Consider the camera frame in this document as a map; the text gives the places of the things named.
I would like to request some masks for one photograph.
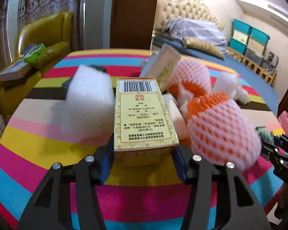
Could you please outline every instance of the barcode number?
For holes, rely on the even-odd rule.
[[[124,92],[152,92],[151,83],[145,80],[124,81]]]

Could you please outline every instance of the blue bed sheet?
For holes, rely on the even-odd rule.
[[[191,48],[185,48],[181,42],[176,41],[176,40],[171,40],[161,35],[157,35],[153,42],[153,44],[157,47],[161,47],[164,43],[171,45],[181,54],[193,56],[196,58],[214,62],[220,65],[229,67],[231,69],[234,69],[263,98],[263,100],[266,102],[267,106],[274,113],[274,115],[277,115],[279,99],[278,99],[276,91],[268,83],[266,83],[261,77],[259,77],[256,73],[251,71],[245,65],[241,64],[239,61],[227,55],[225,55],[225,60],[221,60],[209,54],[202,53],[200,51],[197,51]]]

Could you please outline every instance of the white tile floor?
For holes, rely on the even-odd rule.
[[[276,207],[277,207],[277,203],[274,205],[272,210],[268,213],[267,217],[268,217],[268,220],[270,222],[273,222],[274,224],[278,225],[282,220],[279,220],[279,219],[274,217],[274,211],[275,211]]]

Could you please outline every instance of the headboard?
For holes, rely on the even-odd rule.
[[[208,7],[201,0],[157,0],[154,30],[161,31],[166,20],[176,17],[211,21],[220,30],[225,27],[224,23],[210,14]]]

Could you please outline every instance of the silver bolt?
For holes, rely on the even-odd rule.
[[[226,166],[230,169],[233,169],[235,167],[234,163],[232,163],[232,162],[227,162]]]
[[[199,162],[199,161],[201,161],[202,158],[200,155],[194,155],[194,156],[192,156],[192,159],[196,162]]]
[[[54,163],[52,165],[52,168],[55,169],[55,170],[59,169],[60,167],[61,167],[61,164],[59,164],[59,163]]]
[[[87,161],[88,163],[90,163],[90,162],[93,162],[94,161],[94,157],[93,156],[87,156],[86,158],[85,158],[85,161]]]

